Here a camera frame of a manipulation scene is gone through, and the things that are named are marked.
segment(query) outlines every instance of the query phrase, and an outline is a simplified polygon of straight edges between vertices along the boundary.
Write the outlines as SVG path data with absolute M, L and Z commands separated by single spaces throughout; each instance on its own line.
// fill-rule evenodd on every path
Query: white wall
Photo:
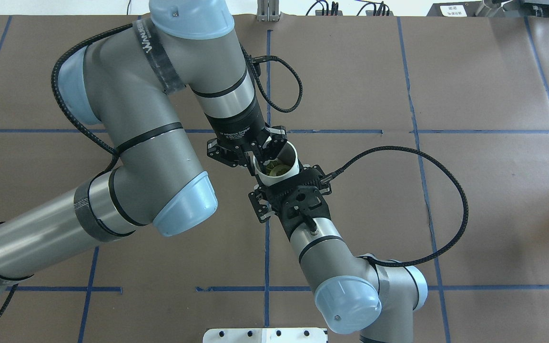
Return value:
M 232 14 L 257 12 L 257 0 L 226 0 Z M 304 15 L 313 0 L 280 0 L 284 13 Z M 0 15 L 122 15 L 126 14 L 128 0 L 0 0 Z M 364 3 L 340 0 L 345 15 L 355 15 Z M 386 0 L 395 15 L 425 16 L 432 0 Z M 148 0 L 131 0 L 131 14 L 149 12 Z

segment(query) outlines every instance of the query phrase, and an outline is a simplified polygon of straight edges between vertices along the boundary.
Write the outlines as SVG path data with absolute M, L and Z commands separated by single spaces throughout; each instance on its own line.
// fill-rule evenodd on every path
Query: white label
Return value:
M 463 5 L 440 6 L 440 11 L 442 11 L 444 17 L 467 17 Z

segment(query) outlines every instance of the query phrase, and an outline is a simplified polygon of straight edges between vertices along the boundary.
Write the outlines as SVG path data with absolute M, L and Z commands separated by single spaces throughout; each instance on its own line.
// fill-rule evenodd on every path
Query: metal bracket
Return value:
M 226 328 L 210 329 L 203 343 L 327 343 L 322 328 Z
M 279 21 L 279 0 L 257 0 L 257 21 Z

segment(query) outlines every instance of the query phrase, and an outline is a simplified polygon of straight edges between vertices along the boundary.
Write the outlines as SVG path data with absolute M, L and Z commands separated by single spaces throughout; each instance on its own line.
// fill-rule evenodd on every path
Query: robotic arm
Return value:
M 0 223 L 0 294 L 33 273 L 153 223 L 184 232 L 217 208 L 215 192 L 167 94 L 188 85 L 216 138 L 207 155 L 246 167 L 262 222 L 277 215 L 336 333 L 364 343 L 410 343 L 412 311 L 427 298 L 416 267 L 355 257 L 331 221 L 318 165 L 302 165 L 283 126 L 262 117 L 254 76 L 224 0 L 151 0 L 151 18 L 84 46 L 55 82 L 69 111 L 103 123 L 123 166 Z

